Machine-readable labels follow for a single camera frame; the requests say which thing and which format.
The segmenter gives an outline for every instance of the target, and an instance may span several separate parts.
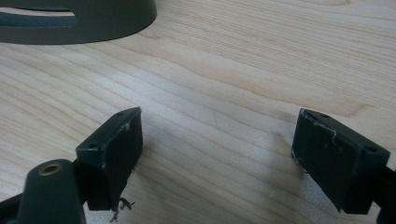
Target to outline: light wood surface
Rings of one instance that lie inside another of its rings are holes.
[[[156,2],[138,35],[0,44],[0,200],[141,106],[144,152],[123,193],[135,205],[119,223],[375,223],[375,204],[338,213],[290,146],[305,107],[387,148],[396,167],[396,1]]]

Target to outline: black plastic part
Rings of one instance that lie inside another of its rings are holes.
[[[139,107],[117,113],[77,147],[80,195],[90,210],[118,210],[143,148],[140,114]]]
[[[302,109],[292,145],[295,159],[338,210],[367,214],[389,152],[319,112]]]
[[[378,224],[396,223],[396,172],[388,167],[377,181],[374,201],[382,208],[376,222]]]
[[[137,33],[156,18],[154,0],[0,0],[0,7],[73,12],[74,16],[26,16],[0,12],[0,42],[66,45]]]
[[[18,194],[3,202],[0,202],[0,224],[8,224],[9,222],[17,220],[21,196],[21,194]]]
[[[71,161],[47,161],[29,172],[18,223],[85,223]]]

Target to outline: wood grain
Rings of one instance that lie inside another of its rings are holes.
[[[157,0],[123,39],[0,44],[0,200],[119,110],[143,109],[144,152],[120,223],[375,223],[338,213],[290,157],[301,107],[392,153],[392,0]],[[107,223],[110,212],[87,212]]]

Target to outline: clamp jaw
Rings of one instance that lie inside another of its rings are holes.
[[[90,210],[117,214],[143,148],[140,113],[137,107],[112,116],[77,147],[75,161],[47,161],[31,170],[23,193],[0,203],[0,224],[85,223],[85,202]]]
[[[367,214],[372,202],[382,209],[377,223],[396,223],[396,172],[390,152],[316,111],[301,109],[291,154],[338,211]]]

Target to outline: screw hole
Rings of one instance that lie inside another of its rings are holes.
[[[56,172],[60,171],[62,169],[62,165],[59,163],[53,163],[50,165],[47,165],[43,168],[40,169],[38,172],[40,175],[52,175],[55,174]]]
[[[88,146],[88,148],[97,148],[98,145],[96,143],[92,143]]]

